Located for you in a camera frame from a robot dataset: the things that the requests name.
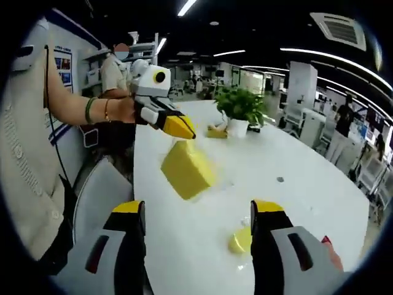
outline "robot camera lens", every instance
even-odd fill
[[[157,81],[157,83],[162,83],[165,80],[165,73],[164,72],[157,73],[157,75],[155,76],[155,80]]]

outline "white flower pot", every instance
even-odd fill
[[[246,137],[248,125],[248,121],[230,119],[227,128],[228,136],[236,138]]]

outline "robotic hand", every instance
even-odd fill
[[[135,97],[137,124],[151,124],[165,133],[185,138],[196,137],[191,120],[177,110],[168,97],[171,71],[136,60],[131,68],[131,92]]]

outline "man in black shirt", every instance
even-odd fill
[[[348,144],[349,128],[354,121],[355,113],[352,110],[352,97],[347,95],[345,104],[338,108],[335,116],[336,130],[334,131],[329,150],[326,153],[326,159],[336,165],[337,160],[343,149]]]

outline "human hand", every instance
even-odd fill
[[[329,240],[327,236],[325,236],[324,239],[322,240],[322,244],[328,249],[330,260],[333,263],[333,265],[337,269],[344,271],[343,264],[341,263],[341,258],[336,253],[336,251],[334,251],[332,242]]]

